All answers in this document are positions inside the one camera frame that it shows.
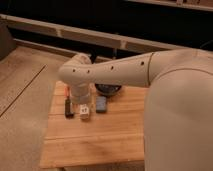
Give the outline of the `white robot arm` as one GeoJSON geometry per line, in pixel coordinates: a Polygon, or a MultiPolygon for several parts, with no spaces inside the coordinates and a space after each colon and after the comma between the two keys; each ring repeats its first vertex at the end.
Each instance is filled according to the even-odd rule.
{"type": "Polygon", "coordinates": [[[213,171],[213,52],[156,51],[98,64],[77,54],[59,78],[78,103],[90,83],[146,87],[145,171],[213,171]]]}

